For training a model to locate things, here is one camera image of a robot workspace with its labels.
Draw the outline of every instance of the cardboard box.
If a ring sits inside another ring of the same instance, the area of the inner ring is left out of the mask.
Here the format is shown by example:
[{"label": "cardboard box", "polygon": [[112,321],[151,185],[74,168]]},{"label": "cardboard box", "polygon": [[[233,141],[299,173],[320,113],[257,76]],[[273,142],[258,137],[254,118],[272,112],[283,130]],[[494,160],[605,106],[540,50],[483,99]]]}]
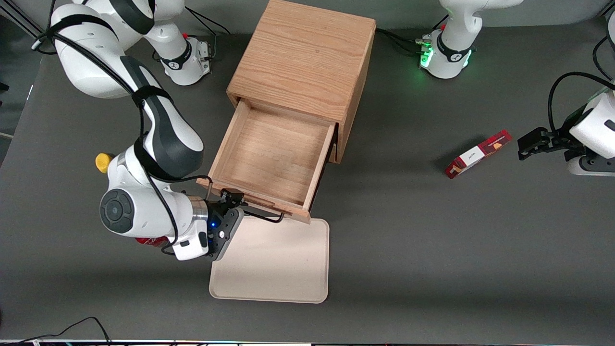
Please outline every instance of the cardboard box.
[{"label": "cardboard box", "polygon": [[489,137],[486,141],[457,156],[453,162],[446,168],[446,175],[449,178],[455,178],[457,175],[470,169],[482,159],[500,150],[506,143],[512,140],[512,136],[502,130],[497,134]]}]

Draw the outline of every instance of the drawer handle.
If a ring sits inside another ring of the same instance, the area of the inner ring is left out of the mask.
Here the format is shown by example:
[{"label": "drawer handle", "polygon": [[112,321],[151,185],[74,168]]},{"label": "drawer handle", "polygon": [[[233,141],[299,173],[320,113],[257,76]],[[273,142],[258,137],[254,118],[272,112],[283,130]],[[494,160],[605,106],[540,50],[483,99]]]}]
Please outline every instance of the drawer handle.
[{"label": "drawer handle", "polygon": [[244,214],[250,215],[250,216],[254,216],[254,217],[259,218],[261,220],[269,221],[269,222],[272,222],[272,223],[280,223],[282,221],[282,219],[284,218],[284,213],[283,212],[281,212],[280,216],[277,219],[275,219],[275,220],[274,219],[270,219],[269,217],[266,217],[266,216],[263,216],[263,215],[259,215],[259,214],[253,213],[253,212],[249,212],[249,211],[247,211],[245,209],[244,209]]}]

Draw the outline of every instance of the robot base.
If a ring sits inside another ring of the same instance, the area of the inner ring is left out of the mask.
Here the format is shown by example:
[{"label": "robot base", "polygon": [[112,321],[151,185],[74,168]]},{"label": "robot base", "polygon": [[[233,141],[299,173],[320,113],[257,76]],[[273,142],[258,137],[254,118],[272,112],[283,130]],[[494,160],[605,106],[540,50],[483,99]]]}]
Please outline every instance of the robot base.
[{"label": "robot base", "polygon": [[568,161],[568,172],[574,175],[591,175],[594,177],[615,177],[615,165],[610,160],[598,156],[589,159],[580,156]]},{"label": "robot base", "polygon": [[180,70],[173,70],[161,63],[164,66],[164,73],[171,77],[175,84],[181,86],[194,84],[211,71],[209,44],[196,38],[187,38],[186,40],[192,45],[192,54]]},{"label": "robot base", "polygon": [[442,33],[442,30],[434,30],[431,34],[423,35],[423,39],[431,40],[432,45],[427,52],[423,53],[419,66],[427,70],[431,75],[440,79],[450,79],[456,77],[461,70],[467,66],[468,58],[472,51],[470,51],[465,57],[461,57],[457,62],[449,62],[446,55],[444,55],[434,44],[438,35]]}]

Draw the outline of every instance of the table surface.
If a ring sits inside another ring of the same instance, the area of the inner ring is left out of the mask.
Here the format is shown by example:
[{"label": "table surface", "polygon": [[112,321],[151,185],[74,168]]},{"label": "table surface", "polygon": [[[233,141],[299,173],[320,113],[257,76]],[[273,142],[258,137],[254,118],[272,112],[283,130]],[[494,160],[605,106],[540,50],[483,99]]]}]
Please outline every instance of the table surface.
[{"label": "table surface", "polygon": [[[547,125],[551,84],[595,72],[604,27],[484,29],[449,81],[377,35],[346,155],[327,166],[314,202],[331,227],[330,290],[318,305],[216,300],[204,260],[179,262],[106,231],[94,157],[134,141],[138,112],[129,98],[80,93],[45,56],[0,168],[0,338],[95,315],[116,339],[612,344],[615,179],[570,175],[561,153],[519,162],[514,143],[454,180],[443,174],[484,137]],[[202,137],[200,174],[231,120],[224,90],[247,42],[220,37],[213,73],[188,87],[164,76],[146,42],[129,50]],[[606,47],[599,58],[612,61]],[[597,89],[564,82],[557,121]],[[101,335],[81,326],[66,337]]]}]

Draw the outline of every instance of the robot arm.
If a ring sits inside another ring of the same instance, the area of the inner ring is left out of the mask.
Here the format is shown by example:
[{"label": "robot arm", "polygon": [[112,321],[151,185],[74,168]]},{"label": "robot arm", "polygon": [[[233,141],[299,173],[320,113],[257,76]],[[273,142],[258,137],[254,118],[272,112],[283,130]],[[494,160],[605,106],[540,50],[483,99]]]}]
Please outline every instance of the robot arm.
[{"label": "robot arm", "polygon": [[184,10],[184,0],[73,0],[98,12],[111,25],[122,49],[142,37],[154,47],[165,73],[175,84],[196,83],[210,71],[209,46],[185,38],[171,21]]},{"label": "robot arm", "polygon": [[448,12],[446,27],[437,28],[418,40],[427,44],[420,67],[435,77],[449,79],[466,67],[471,46],[483,27],[478,11],[503,9],[519,5],[523,0],[440,0]]},{"label": "robot arm", "polygon": [[[100,204],[105,227],[133,238],[165,236],[173,243],[179,260],[202,255],[220,259],[243,217],[238,208],[243,195],[224,191],[222,202],[207,203],[202,198],[172,191],[169,180],[183,178],[198,169],[204,149],[172,99],[144,65],[124,54],[111,26],[92,8],[78,4],[61,6],[53,13],[52,28],[80,47],[75,49],[61,40],[54,41],[66,75],[79,90],[103,98],[122,97],[130,92],[152,122],[143,140],[139,138],[99,167],[109,178]],[[124,85],[94,64],[82,49],[110,68]]]},{"label": "robot arm", "polygon": [[[615,53],[614,34],[615,16],[611,16],[607,37]],[[566,150],[564,158],[568,162],[570,173],[615,176],[615,86],[612,82],[592,74],[569,72],[559,77],[551,88],[549,108],[555,88],[569,76],[583,76],[605,87],[569,115],[561,128],[555,128],[550,114],[550,130],[539,127],[518,139],[519,160],[525,160],[538,153]]]}]

